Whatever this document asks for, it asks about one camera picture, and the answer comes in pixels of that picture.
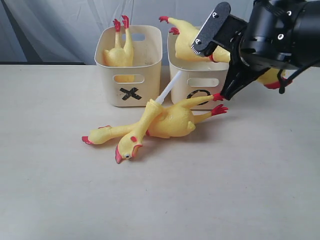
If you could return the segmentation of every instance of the white plastic bin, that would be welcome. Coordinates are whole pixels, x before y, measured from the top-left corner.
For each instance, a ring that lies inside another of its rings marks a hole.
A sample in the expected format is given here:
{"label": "white plastic bin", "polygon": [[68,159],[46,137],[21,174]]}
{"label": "white plastic bin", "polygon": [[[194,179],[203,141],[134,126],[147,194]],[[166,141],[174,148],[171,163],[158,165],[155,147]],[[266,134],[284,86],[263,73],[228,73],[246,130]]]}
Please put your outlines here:
{"label": "white plastic bin", "polygon": [[[107,101],[116,107],[145,106],[150,99],[156,99],[160,94],[163,57],[161,31],[149,25],[130,25],[129,30],[134,50],[132,67],[104,65],[103,51],[115,46],[115,27],[107,28],[102,33],[94,56]],[[123,26],[121,33],[123,46],[126,36]],[[117,75],[134,75],[134,82],[116,82],[114,77]]]}
{"label": "white plastic bin", "polygon": [[[171,90],[174,104],[183,99],[213,95],[221,92],[229,64],[224,62],[190,62],[176,58],[175,43],[178,35],[168,34],[167,49],[170,67],[170,79],[182,71],[182,75]],[[192,110],[211,110],[219,101],[209,101],[195,106]]]}

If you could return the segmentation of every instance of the robotic arm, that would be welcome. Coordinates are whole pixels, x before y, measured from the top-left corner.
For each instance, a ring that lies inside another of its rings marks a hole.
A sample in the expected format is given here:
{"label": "robotic arm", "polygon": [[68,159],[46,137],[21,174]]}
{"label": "robotic arm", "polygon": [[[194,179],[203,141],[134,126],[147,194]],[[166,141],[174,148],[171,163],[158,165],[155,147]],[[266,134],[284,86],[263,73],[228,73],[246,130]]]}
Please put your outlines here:
{"label": "robotic arm", "polygon": [[[230,52],[221,96],[230,100],[270,68],[279,69],[279,93],[300,73],[320,67],[320,0],[255,0],[246,22],[221,2],[194,39],[195,54],[210,56],[217,46]],[[296,70],[288,79],[283,70]]]}

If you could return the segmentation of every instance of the table surface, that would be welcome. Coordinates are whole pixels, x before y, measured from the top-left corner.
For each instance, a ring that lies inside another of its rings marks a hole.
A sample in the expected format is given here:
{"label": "table surface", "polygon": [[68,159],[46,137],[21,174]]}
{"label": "table surface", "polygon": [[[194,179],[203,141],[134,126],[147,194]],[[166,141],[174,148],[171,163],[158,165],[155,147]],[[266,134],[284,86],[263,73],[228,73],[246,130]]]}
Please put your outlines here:
{"label": "table surface", "polygon": [[119,139],[81,136],[144,108],[108,104],[96,66],[0,65],[0,239],[320,239],[319,73],[284,95],[254,82],[227,114],[116,164]]}

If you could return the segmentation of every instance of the white plastic rod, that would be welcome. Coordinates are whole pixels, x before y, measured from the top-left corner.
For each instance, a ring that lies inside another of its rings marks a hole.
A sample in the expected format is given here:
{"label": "white plastic rod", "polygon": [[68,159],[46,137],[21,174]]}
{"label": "white plastic rod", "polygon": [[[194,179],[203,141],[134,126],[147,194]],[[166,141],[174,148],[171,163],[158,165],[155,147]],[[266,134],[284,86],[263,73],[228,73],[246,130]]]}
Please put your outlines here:
{"label": "white plastic rod", "polygon": [[176,75],[172,78],[172,80],[169,82],[169,84],[165,87],[163,92],[156,98],[156,102],[159,104],[162,104],[165,101],[166,96],[169,94],[171,89],[174,87],[176,81],[181,77],[182,71],[178,71]]}

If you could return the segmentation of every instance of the rubber chicken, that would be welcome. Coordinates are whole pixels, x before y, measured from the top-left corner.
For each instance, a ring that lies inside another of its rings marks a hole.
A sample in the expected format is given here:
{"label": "rubber chicken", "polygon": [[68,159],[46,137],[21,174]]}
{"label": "rubber chicken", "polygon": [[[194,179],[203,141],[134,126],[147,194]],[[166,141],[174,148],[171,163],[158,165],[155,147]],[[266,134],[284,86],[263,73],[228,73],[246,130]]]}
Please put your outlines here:
{"label": "rubber chicken", "polygon": [[83,136],[86,144],[100,145],[110,139],[122,137],[115,149],[115,160],[120,164],[125,159],[134,158],[138,149],[143,146],[144,136],[169,139],[183,137],[196,129],[196,124],[211,116],[224,114],[228,108],[223,104],[202,115],[193,115],[190,108],[207,101],[222,101],[219,94],[199,96],[181,100],[164,108],[160,103],[150,99],[146,104],[141,119],[131,125],[111,127],[109,125],[90,131]]}
{"label": "rubber chicken", "polygon": [[175,57],[190,62],[229,62],[230,53],[225,51],[222,47],[218,46],[213,54],[209,57],[201,57],[196,55],[191,46],[199,33],[199,29],[193,26],[191,23],[175,19],[173,17],[161,16],[159,17],[160,22],[166,21],[168,24],[173,24],[176,27],[172,27],[169,33],[179,35],[175,41]]}
{"label": "rubber chicken", "polygon": [[[125,30],[125,44],[122,48],[121,44],[121,23],[114,19],[115,40],[114,48],[103,51],[103,59],[106,66],[109,67],[132,67],[134,62],[134,47],[132,37],[129,30],[129,18],[122,15],[123,26]],[[132,83],[135,80],[134,75],[117,75],[114,80],[118,83]]]}

